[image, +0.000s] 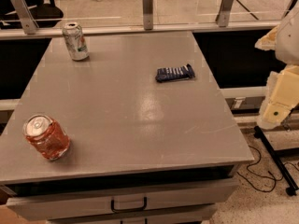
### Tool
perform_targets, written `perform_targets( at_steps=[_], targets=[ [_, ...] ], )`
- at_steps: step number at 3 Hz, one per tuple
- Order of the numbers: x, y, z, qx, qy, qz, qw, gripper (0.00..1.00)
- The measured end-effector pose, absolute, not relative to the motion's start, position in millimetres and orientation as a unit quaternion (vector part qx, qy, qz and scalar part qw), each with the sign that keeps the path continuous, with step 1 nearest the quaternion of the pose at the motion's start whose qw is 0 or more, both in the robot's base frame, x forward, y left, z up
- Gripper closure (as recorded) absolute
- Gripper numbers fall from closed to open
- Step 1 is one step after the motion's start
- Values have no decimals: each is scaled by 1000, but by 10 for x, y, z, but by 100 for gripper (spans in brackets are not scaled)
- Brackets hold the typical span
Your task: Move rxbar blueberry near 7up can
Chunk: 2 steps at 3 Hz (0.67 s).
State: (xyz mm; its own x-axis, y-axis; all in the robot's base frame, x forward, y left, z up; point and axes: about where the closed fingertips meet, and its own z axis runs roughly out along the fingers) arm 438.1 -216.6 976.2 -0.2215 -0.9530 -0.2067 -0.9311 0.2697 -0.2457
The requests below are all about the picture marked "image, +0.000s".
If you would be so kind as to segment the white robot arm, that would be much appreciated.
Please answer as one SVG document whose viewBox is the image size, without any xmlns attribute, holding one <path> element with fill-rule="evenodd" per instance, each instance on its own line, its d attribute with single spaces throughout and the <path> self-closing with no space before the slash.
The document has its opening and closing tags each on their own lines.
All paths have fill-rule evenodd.
<svg viewBox="0 0 299 224">
<path fill-rule="evenodd" d="M 293 8 L 278 26 L 255 43 L 255 48 L 273 50 L 276 58 L 286 64 L 279 73 L 270 73 L 257 118 L 260 128 L 271 130 L 299 104 L 299 9 Z"/>
</svg>

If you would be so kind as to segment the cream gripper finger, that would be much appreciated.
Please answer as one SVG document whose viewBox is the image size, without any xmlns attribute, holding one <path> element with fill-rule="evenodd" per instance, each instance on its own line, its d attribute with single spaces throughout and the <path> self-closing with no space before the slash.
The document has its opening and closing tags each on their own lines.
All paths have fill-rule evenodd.
<svg viewBox="0 0 299 224">
<path fill-rule="evenodd" d="M 254 47 L 260 50 L 275 50 L 277 40 L 278 27 L 271 29 L 266 35 L 259 38 L 255 43 Z"/>
<path fill-rule="evenodd" d="M 279 73 L 270 73 L 257 125 L 266 130 L 276 128 L 298 104 L 299 66 L 289 64 Z"/>
</svg>

